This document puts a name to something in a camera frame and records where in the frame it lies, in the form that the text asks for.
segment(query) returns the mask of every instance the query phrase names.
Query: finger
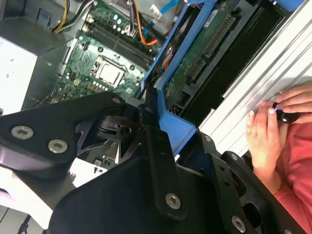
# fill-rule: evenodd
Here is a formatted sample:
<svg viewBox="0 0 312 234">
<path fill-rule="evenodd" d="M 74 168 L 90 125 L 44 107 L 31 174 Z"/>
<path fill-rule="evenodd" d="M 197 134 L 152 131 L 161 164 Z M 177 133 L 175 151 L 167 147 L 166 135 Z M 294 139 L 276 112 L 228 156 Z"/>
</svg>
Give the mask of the finger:
<svg viewBox="0 0 312 234">
<path fill-rule="evenodd" d="M 296 112 L 312 112 L 312 101 L 286 106 L 282 108 L 285 113 L 296 113 Z"/>
<path fill-rule="evenodd" d="M 259 113 L 259 119 L 257 123 L 257 136 L 260 138 L 267 137 L 267 125 L 268 125 L 268 110 L 269 103 L 267 103 Z"/>
<path fill-rule="evenodd" d="M 312 114 L 301 115 L 300 118 L 295 123 L 311 123 Z"/>
<path fill-rule="evenodd" d="M 252 131 L 251 134 L 253 136 L 257 136 L 257 126 L 258 126 L 258 122 L 259 122 L 259 118 L 260 118 L 260 113 L 262 112 L 262 109 L 265 107 L 266 102 L 263 101 L 260 103 L 259 109 L 257 111 L 257 114 L 255 114 L 254 120 L 253 120 L 253 127 L 252 127 Z"/>
<path fill-rule="evenodd" d="M 306 85 L 302 85 L 302 86 L 298 86 L 298 87 L 295 87 L 295 88 L 292 88 L 290 90 L 287 90 L 287 91 L 284 91 L 281 93 L 280 96 L 278 96 L 276 98 L 276 101 L 278 103 L 281 103 L 287 99 L 290 99 L 298 94 L 301 94 L 301 93 L 304 93 L 304 92 L 307 92 L 307 91 L 312 91 L 312 85 L 311 84 L 306 84 Z"/>
<path fill-rule="evenodd" d="M 253 123 L 254 123 L 254 112 L 250 111 L 247 117 L 247 135 L 250 135 L 250 133 L 252 132 L 252 128 L 253 128 Z"/>
<path fill-rule="evenodd" d="M 269 142 L 274 142 L 276 139 L 279 139 L 279 131 L 277 124 L 276 112 L 273 108 L 268 110 L 268 140 Z"/>
<path fill-rule="evenodd" d="M 312 101 L 312 92 L 306 92 L 302 94 L 298 94 L 294 97 L 291 97 L 290 99 L 287 99 L 277 105 L 277 108 L 281 110 L 282 108 L 286 106 L 291 106 L 291 105 L 297 105 L 297 104 L 302 104 L 306 102 L 311 102 Z"/>
<path fill-rule="evenodd" d="M 278 131 L 279 131 L 279 139 L 281 144 L 284 146 L 286 142 L 286 137 L 287 137 L 287 131 L 288 131 L 288 124 L 286 123 L 281 123 L 278 126 Z"/>
</svg>

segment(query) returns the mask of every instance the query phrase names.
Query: red shirt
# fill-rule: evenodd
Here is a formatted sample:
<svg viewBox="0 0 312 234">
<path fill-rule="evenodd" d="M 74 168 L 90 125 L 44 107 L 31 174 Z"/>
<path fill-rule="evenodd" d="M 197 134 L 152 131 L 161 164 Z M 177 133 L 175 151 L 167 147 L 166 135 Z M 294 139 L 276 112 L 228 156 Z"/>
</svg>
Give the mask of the red shirt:
<svg viewBox="0 0 312 234">
<path fill-rule="evenodd" d="M 292 188 L 279 190 L 276 199 L 312 234 L 312 123 L 289 126 L 276 168 Z"/>
</svg>

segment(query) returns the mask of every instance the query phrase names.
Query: fingernail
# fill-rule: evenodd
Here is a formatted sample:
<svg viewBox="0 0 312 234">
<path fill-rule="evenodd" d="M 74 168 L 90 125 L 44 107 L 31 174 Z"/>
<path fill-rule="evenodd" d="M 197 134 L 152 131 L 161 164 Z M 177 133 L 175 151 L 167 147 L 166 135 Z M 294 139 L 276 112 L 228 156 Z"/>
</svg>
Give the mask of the fingernail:
<svg viewBox="0 0 312 234">
<path fill-rule="evenodd" d="M 273 108 L 270 108 L 270 109 L 269 109 L 269 114 L 270 114 L 270 115 L 273 115 L 273 114 L 274 114 L 274 109 L 273 109 Z"/>
</svg>

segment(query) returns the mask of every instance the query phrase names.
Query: bolt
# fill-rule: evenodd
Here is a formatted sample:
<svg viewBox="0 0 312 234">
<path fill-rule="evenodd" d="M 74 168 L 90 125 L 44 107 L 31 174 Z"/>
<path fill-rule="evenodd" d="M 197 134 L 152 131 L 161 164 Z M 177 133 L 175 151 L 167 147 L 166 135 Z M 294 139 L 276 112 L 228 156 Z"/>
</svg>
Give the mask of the bolt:
<svg viewBox="0 0 312 234">
<path fill-rule="evenodd" d="M 205 136 L 205 139 L 209 142 L 211 141 L 211 138 L 209 136 Z"/>
<path fill-rule="evenodd" d="M 121 103 L 121 101 L 117 97 L 113 97 L 113 101 L 118 103 L 118 104 Z"/>
<path fill-rule="evenodd" d="M 237 156 L 235 154 L 231 154 L 232 159 L 237 160 Z"/>
<path fill-rule="evenodd" d="M 11 134 L 15 138 L 26 140 L 34 135 L 34 130 L 32 130 L 30 127 L 19 125 L 12 128 Z"/>
<path fill-rule="evenodd" d="M 48 148 L 55 154 L 64 153 L 68 149 L 68 145 L 65 141 L 60 139 L 51 140 L 48 144 Z"/>
<path fill-rule="evenodd" d="M 149 106 L 145 107 L 145 110 L 148 111 L 149 113 L 153 113 L 153 110 Z"/>
<path fill-rule="evenodd" d="M 233 223 L 234 227 L 236 227 L 236 229 L 239 230 L 241 233 L 244 233 L 246 231 L 245 224 L 236 215 L 232 216 L 232 223 Z"/>
<path fill-rule="evenodd" d="M 170 208 L 172 208 L 174 210 L 178 210 L 181 207 L 180 198 L 173 193 L 167 193 L 166 202 L 167 202 L 168 206 L 170 206 Z"/>
</svg>

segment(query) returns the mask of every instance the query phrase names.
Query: yellow wire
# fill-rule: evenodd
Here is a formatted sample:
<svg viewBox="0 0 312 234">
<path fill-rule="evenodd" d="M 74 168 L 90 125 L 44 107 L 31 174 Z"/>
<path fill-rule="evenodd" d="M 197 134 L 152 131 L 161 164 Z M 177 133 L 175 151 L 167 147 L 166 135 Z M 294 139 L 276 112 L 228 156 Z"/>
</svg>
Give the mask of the yellow wire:
<svg viewBox="0 0 312 234">
<path fill-rule="evenodd" d="M 58 28 L 54 31 L 54 33 L 58 33 L 58 30 L 60 30 L 63 27 L 63 25 L 66 22 L 66 17 L 67 17 L 67 0 L 65 0 L 65 9 L 64 9 L 62 21 L 60 22 Z"/>
</svg>

